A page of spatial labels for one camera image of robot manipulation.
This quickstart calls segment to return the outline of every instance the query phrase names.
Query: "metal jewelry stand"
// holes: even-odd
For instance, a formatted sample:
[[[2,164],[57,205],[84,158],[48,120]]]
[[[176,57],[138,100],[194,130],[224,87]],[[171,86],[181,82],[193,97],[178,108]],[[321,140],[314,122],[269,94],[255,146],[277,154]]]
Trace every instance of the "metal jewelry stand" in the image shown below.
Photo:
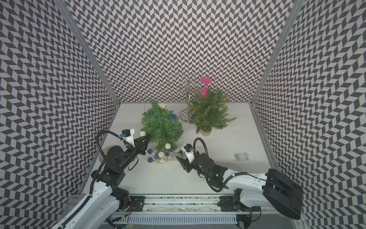
[[[174,80],[178,83],[181,83],[183,85],[185,85],[185,89],[184,89],[184,92],[186,93],[186,100],[188,102],[190,102],[191,98],[192,98],[192,94],[190,92],[190,89],[192,88],[192,86],[196,86],[196,85],[199,85],[199,86],[202,86],[202,84],[194,84],[193,83],[193,80],[197,79],[198,78],[198,74],[196,73],[193,73],[191,75],[191,77],[193,78],[193,80],[191,80],[190,76],[184,74],[183,72],[178,72],[178,75],[181,76],[181,78],[183,78],[183,76],[186,77],[186,81],[185,82],[181,82],[179,80],[175,80],[175,79],[171,79],[171,80]],[[191,120],[191,115],[189,113],[189,109],[188,107],[186,108],[183,108],[180,112],[179,112],[179,118],[182,122],[186,122],[186,123],[189,123],[190,120]]]

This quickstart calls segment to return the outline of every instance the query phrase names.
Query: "green christmas tree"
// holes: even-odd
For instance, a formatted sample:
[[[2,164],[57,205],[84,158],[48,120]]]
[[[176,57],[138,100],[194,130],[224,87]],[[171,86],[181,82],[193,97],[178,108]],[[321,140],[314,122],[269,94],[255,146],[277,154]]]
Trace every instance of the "green christmas tree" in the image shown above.
[[[192,91],[196,94],[196,99],[192,104],[185,101],[191,113],[190,123],[196,125],[196,132],[200,130],[211,132],[212,128],[223,129],[227,127],[228,122],[234,121],[236,118],[226,118],[228,116],[228,107],[226,105],[226,95],[217,90],[207,91],[207,97],[202,97],[200,93]]]
[[[167,151],[165,145],[170,144],[171,149],[175,150],[175,143],[183,134],[182,124],[172,110],[167,110],[165,106],[161,108],[156,100],[151,99],[151,109],[142,114],[141,123],[145,131],[150,135],[150,143],[157,143],[158,151]]]

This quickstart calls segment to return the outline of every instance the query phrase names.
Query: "white floor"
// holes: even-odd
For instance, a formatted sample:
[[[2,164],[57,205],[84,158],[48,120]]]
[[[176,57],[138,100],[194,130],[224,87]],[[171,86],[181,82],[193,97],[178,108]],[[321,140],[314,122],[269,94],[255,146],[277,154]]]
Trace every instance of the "white floor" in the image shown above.
[[[166,104],[169,110],[174,110],[176,114],[182,108],[187,107],[183,103]],[[209,156],[218,164],[225,166],[232,164],[232,169],[247,171],[251,173],[265,173],[270,168],[262,141],[259,137],[254,119],[247,103],[229,103],[229,118],[237,117],[223,130],[213,130],[211,135],[203,137],[196,134],[195,126],[183,123],[184,133],[177,142],[178,147],[187,143],[193,144],[197,137],[201,137],[208,148]],[[142,113],[150,108],[150,104],[122,104],[114,119],[111,131],[120,134],[123,129],[135,129],[134,137],[139,137]],[[203,147],[198,142],[196,146],[199,152],[204,152]],[[110,145],[120,145],[123,143],[112,135],[108,135],[102,148]],[[246,152],[249,156],[247,162],[239,165],[234,162],[236,153]],[[126,176],[119,185],[130,192],[130,194],[213,194],[205,179],[200,178],[192,170],[190,173],[184,171],[178,161],[169,161],[164,164],[155,165],[148,163],[150,157],[139,155],[139,162],[131,171],[125,171]],[[100,165],[96,161],[93,170]],[[83,193],[89,190],[91,177],[85,184]],[[232,190],[224,189],[221,193],[233,193]]]

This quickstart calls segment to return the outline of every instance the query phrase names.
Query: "patterned backdrop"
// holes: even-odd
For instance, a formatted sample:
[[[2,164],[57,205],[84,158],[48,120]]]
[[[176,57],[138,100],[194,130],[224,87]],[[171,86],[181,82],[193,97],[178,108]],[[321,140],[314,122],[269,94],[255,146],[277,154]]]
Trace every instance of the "patterned backdrop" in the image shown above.
[[[53,3],[0,11],[0,228],[49,228],[116,106]]]
[[[306,1],[256,103],[312,228],[365,228],[365,9]]]
[[[123,102],[183,101],[170,78],[213,80],[230,101],[249,101],[293,0],[67,0],[96,59]]]

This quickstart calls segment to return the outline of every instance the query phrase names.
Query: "plant base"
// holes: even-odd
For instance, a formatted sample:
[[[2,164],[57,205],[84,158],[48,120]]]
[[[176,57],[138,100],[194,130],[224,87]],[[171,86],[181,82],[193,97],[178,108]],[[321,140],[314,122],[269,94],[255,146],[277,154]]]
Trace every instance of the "plant base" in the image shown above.
[[[201,134],[205,137],[209,136],[211,134],[211,132],[206,132],[204,130],[201,130]]]

